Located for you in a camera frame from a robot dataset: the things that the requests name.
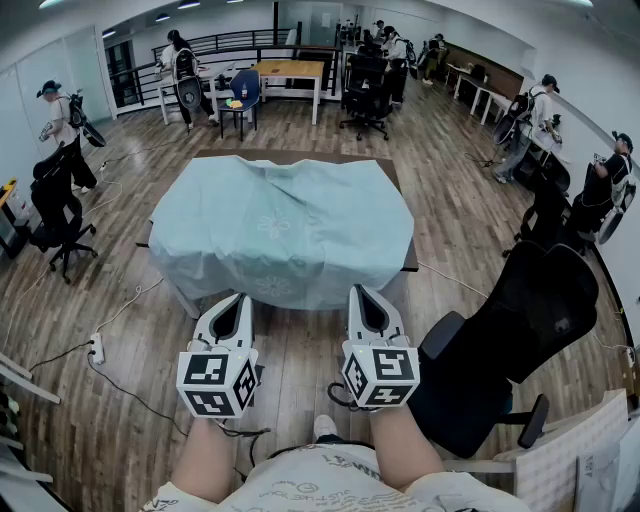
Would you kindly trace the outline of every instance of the chair base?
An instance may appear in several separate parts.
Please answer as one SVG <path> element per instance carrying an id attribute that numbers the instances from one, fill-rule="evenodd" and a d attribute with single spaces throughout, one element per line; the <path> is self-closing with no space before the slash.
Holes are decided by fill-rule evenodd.
<path id="1" fill-rule="evenodd" d="M 93 224 L 89 224 L 88 226 L 81 229 L 73 242 L 65 242 L 64 244 L 62 244 L 62 247 L 60 247 L 60 249 L 58 249 L 58 251 L 53 255 L 53 258 L 49 260 L 49 268 L 51 269 L 51 272 L 55 272 L 55 262 L 62 258 L 62 278 L 67 284 L 71 283 L 71 279 L 67 277 L 67 268 L 69 267 L 69 254 L 71 254 L 71 251 L 86 251 L 90 252 L 94 258 L 98 257 L 98 253 L 94 251 L 92 247 L 89 247 L 88 245 L 82 245 L 77 242 L 77 240 L 79 240 L 80 237 L 82 237 L 87 231 L 90 231 L 92 235 L 95 235 L 96 228 Z"/>
<path id="2" fill-rule="evenodd" d="M 358 132 L 357 136 L 357 139 L 359 141 L 362 140 L 362 134 L 369 128 L 373 128 L 374 130 L 382 133 L 384 135 L 384 140 L 389 140 L 389 134 L 384 130 L 385 122 L 381 119 L 354 117 L 351 119 L 340 121 L 340 129 L 343 129 L 346 125 L 357 125 L 361 127 L 361 130 Z"/>

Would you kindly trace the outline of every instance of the power strip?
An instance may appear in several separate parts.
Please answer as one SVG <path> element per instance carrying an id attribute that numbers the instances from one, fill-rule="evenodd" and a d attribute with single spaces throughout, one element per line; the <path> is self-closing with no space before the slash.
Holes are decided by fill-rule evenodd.
<path id="1" fill-rule="evenodd" d="M 93 364 L 104 363 L 104 347 L 102 346 L 102 335 L 97 332 L 91 335 L 91 352 Z"/>

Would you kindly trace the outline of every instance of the sneaker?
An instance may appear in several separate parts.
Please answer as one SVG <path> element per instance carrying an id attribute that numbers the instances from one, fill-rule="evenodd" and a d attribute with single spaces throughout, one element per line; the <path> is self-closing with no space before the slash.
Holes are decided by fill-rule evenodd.
<path id="1" fill-rule="evenodd" d="M 338 435 L 338 428 L 333 420 L 326 414 L 321 414 L 313 422 L 313 435 L 317 441 L 322 436 Z"/>

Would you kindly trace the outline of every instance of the cable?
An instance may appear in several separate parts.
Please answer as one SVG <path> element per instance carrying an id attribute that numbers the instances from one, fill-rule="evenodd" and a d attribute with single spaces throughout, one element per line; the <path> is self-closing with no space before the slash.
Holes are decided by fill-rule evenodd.
<path id="1" fill-rule="evenodd" d="M 610 346 L 605 345 L 604 343 L 602 343 L 600 341 L 600 338 L 598 338 L 596 336 L 596 333 L 593 332 L 593 330 L 589 331 L 589 334 L 591 334 L 591 336 L 594 337 L 594 339 L 598 342 L 598 345 L 600 345 L 602 348 L 606 348 L 607 350 L 615 350 L 617 348 L 623 348 L 625 351 L 627 351 L 627 350 L 629 350 L 631 348 L 631 347 L 629 347 L 627 345 L 613 345 L 613 346 L 610 347 Z"/>
<path id="2" fill-rule="evenodd" d="M 45 361 L 40 361 L 39 363 L 36 363 L 31 368 L 29 368 L 29 372 L 32 372 L 34 370 L 34 368 L 37 368 L 38 366 L 42 366 L 43 364 L 52 363 L 53 361 L 56 361 L 57 359 L 60 359 L 61 357 L 66 356 L 67 354 L 70 354 L 74 350 L 78 350 L 81 347 L 86 347 L 87 345 L 91 345 L 91 343 L 92 343 L 91 341 L 87 341 L 85 343 L 81 343 L 80 345 L 76 345 L 75 347 L 70 348 L 66 352 L 63 352 L 59 356 L 53 357 L 51 359 L 47 359 Z"/>
<path id="3" fill-rule="evenodd" d="M 112 203 L 113 201 L 115 201 L 116 199 L 118 199 L 118 197 L 120 197 L 120 196 L 122 195 L 122 192 L 123 192 L 123 190 L 124 190 L 124 187 L 122 186 L 122 183 L 120 183 L 120 182 L 118 182 L 118 181 L 107 181 L 107 180 L 105 180 L 105 179 L 104 179 L 104 170 L 106 169 L 106 167 L 107 167 L 107 164 L 108 164 L 108 163 L 110 163 L 110 162 L 119 162 L 120 160 L 124 160 L 125 158 L 128 158 L 128 157 L 133 156 L 133 155 L 137 155 L 137 154 L 142 153 L 142 152 L 144 152 L 144 151 L 153 151 L 153 150 L 155 150 L 155 149 L 158 149 L 158 148 L 161 148 L 161 147 L 164 147 L 164 146 L 168 146 L 168 145 L 170 145 L 170 144 L 175 144 L 175 143 L 177 143 L 177 142 L 182 142 L 182 141 L 186 140 L 188 136 L 189 136 L 189 134 L 187 133 L 187 136 L 186 136 L 186 137 L 182 137 L 182 138 L 180 138 L 180 139 L 178 139 L 178 140 L 174 140 L 174 141 L 171 141 L 171 142 L 165 142 L 164 144 L 159 144 L 159 145 L 154 146 L 154 147 L 152 147 L 152 148 L 144 148 L 144 149 L 141 149 L 141 150 L 139 150 L 139 151 L 135 151 L 135 152 L 133 152 L 133 153 L 127 153 L 126 155 L 121 156 L 121 157 L 119 157 L 119 158 L 111 158 L 111 159 L 105 160 L 105 161 L 102 163 L 102 165 L 100 166 L 100 169 L 98 169 L 98 170 L 100 171 L 100 175 L 101 175 L 101 177 L 102 177 L 102 183 L 108 183 L 109 185 L 119 185 L 119 186 L 120 186 L 120 192 L 118 192 L 118 193 L 115 195 L 115 197 L 113 197 L 112 199 L 109 199 L 108 201 L 105 201 L 104 203 L 99 204 L 98 206 L 95 206 L 95 207 L 91 208 L 91 210 L 89 210 L 87 213 L 85 213 L 85 214 L 82 216 L 82 218 L 84 219 L 84 218 L 85 218 L 87 215 L 89 215 L 91 212 L 93 212 L 93 211 L 97 210 L 98 208 L 102 208 L 103 206 L 106 206 L 106 205 L 108 205 L 109 203 Z"/>
<path id="4" fill-rule="evenodd" d="M 13 313 L 11 313 L 11 318 L 9 319 L 9 328 L 7 329 L 7 337 L 4 340 L 4 345 L 5 347 L 7 346 L 7 344 L 9 343 L 9 333 L 11 332 L 11 326 L 13 325 L 13 317 L 16 316 L 16 312 L 18 311 L 18 306 L 20 305 L 20 302 L 22 301 L 22 299 L 24 299 L 24 296 L 29 293 L 34 287 L 35 285 L 38 284 L 38 282 L 40 282 L 40 279 L 42 279 L 44 277 L 44 275 L 47 273 L 49 269 L 45 270 L 38 279 L 36 279 L 35 283 L 33 283 L 31 286 L 29 286 L 29 288 L 27 288 L 27 290 L 20 296 L 20 298 L 17 300 L 16 302 L 16 307 L 13 308 Z"/>
<path id="5" fill-rule="evenodd" d="M 464 286 L 465 288 L 468 288 L 469 290 L 476 292 L 479 295 L 482 295 L 485 299 L 488 299 L 489 297 L 487 295 L 485 295 L 484 293 L 476 290 L 473 286 L 469 286 L 468 284 L 463 283 L 462 281 L 458 281 L 455 277 L 451 277 L 448 276 L 446 274 L 443 274 L 442 272 L 440 272 L 439 270 L 436 270 L 433 267 L 430 267 L 429 265 L 427 265 L 426 263 L 422 263 L 421 261 L 418 262 L 419 265 L 422 265 L 423 267 L 428 268 L 429 270 L 433 270 L 436 274 L 440 274 L 442 277 L 444 277 L 445 279 L 449 279 L 451 281 L 455 281 L 458 284 L 461 284 L 462 286 Z"/>
<path id="6" fill-rule="evenodd" d="M 144 405 L 148 410 L 150 410 L 152 413 L 157 414 L 158 416 L 160 416 L 161 418 L 165 418 L 167 420 L 169 420 L 171 423 L 173 423 L 173 426 L 176 427 L 176 430 L 178 432 L 180 432 L 184 437 L 187 437 L 187 434 L 185 434 L 182 430 L 180 430 L 180 427 L 178 426 L 178 424 L 175 422 L 175 420 L 169 416 L 165 416 L 164 414 L 152 409 L 151 407 L 149 407 L 138 395 L 134 394 L 134 393 L 130 393 L 129 391 L 127 391 L 126 389 L 122 389 L 120 386 L 118 386 L 115 382 L 113 382 L 109 377 L 107 377 L 104 373 L 99 372 L 98 370 L 96 370 L 93 365 L 91 364 L 91 352 L 87 353 L 87 364 L 91 367 L 91 369 L 96 372 L 98 375 L 101 375 L 102 377 L 104 377 L 105 379 L 107 379 L 111 385 L 116 388 L 118 391 L 122 391 L 123 393 L 126 393 L 129 396 L 132 396 L 133 398 L 135 398 L 138 402 L 140 402 L 142 405 Z"/>
<path id="7" fill-rule="evenodd" d="M 156 281 L 154 284 L 152 284 L 151 286 L 149 286 L 149 288 L 145 288 L 144 290 L 142 289 L 141 286 L 136 286 L 136 296 L 131 299 L 129 302 L 127 302 L 124 306 L 122 306 L 118 312 L 113 315 L 113 317 L 111 317 L 109 320 L 107 320 L 106 322 L 102 322 L 98 327 L 96 327 L 96 330 L 94 331 L 94 334 L 97 334 L 98 331 L 104 327 L 107 324 L 110 324 L 111 322 L 113 322 L 116 318 L 118 318 L 118 315 L 120 315 L 120 313 L 122 313 L 125 308 L 127 308 L 127 306 L 129 306 L 130 304 L 134 303 L 138 297 L 140 297 L 140 295 L 142 295 L 143 293 L 148 292 L 149 290 L 151 290 L 152 288 L 155 288 L 156 286 L 158 286 L 161 282 L 162 282 L 163 278 L 161 277 L 160 279 L 158 279 L 158 281 Z"/>

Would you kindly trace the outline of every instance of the wooden floor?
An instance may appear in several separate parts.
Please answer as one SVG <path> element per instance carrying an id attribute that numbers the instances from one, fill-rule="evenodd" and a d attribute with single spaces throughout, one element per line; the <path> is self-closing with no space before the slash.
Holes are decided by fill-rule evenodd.
<path id="1" fill-rule="evenodd" d="M 31 367 L 88 340 L 99 323 L 134 297 L 136 286 L 146 287 L 158 279 L 148 251 L 136 248 L 136 237 L 158 200 L 202 148 L 290 149 L 392 159 L 415 218 L 418 258 L 488 293 L 504 265 L 501 252 L 512 244 L 532 195 L 519 185 L 499 185 L 489 171 L 465 157 L 465 152 L 480 158 L 493 154 L 491 127 L 479 126 L 468 107 L 451 100 L 438 86 L 427 89 L 414 81 L 407 84 L 406 96 L 402 110 L 389 118 L 388 142 L 373 133 L 357 142 L 353 128 L 338 129 L 344 113 L 336 104 L 322 104 L 318 125 L 313 127 L 311 104 L 302 101 L 271 100 L 261 110 L 258 131 L 248 130 L 242 143 L 229 119 L 227 137 L 221 140 L 219 129 L 206 126 L 202 114 L 188 138 L 177 111 L 170 115 L 169 126 L 163 124 L 159 109 L 128 114 L 102 126 L 108 147 L 85 148 L 92 169 L 105 159 L 180 142 L 109 164 L 104 178 L 121 182 L 123 193 L 86 219 L 98 229 L 87 243 L 100 256 L 74 260 L 71 285 L 59 273 L 46 273 L 24 298 L 9 340 L 0 350 Z M 118 191 L 117 185 L 100 183 L 82 197 L 85 211 Z M 0 262 L 3 339 L 15 301 L 46 270 L 48 257 L 50 253 L 27 247 L 16 260 Z M 590 263 L 600 282 L 598 335 L 609 345 L 624 343 L 615 302 L 601 270 Z M 408 294 L 411 312 L 404 322 L 415 344 L 450 310 L 471 315 L 483 301 L 425 268 L 410 277 Z M 335 418 L 341 436 L 368 440 L 367 416 L 334 406 L 326 395 L 327 385 L 339 377 L 344 314 L 258 305 L 255 318 L 256 348 L 266 366 L 264 384 L 256 407 L 240 426 L 273 429 L 258 441 L 256 459 L 310 442 L 313 418 L 320 413 Z M 191 418 L 175 390 L 176 362 L 194 327 L 161 283 L 101 330 L 107 362 L 100 370 L 175 418 L 183 430 Z M 34 382 L 60 395 L 62 403 L 53 405 L 9 388 L 22 406 L 20 429 L 27 461 L 33 470 L 53 475 L 52 489 L 74 510 L 136 511 L 166 482 L 184 437 L 169 421 L 89 369 L 85 349 L 36 369 Z M 605 390 L 620 387 L 616 352 L 586 337 L 516 388 L 514 410 L 532 406 L 544 392 L 551 401 L 550 419 L 555 420 L 598 403 Z M 515 440 L 513 431 L 496 429 L 478 457 L 514 447 Z M 236 467 L 247 472 L 248 441 L 238 442 L 237 454 Z"/>

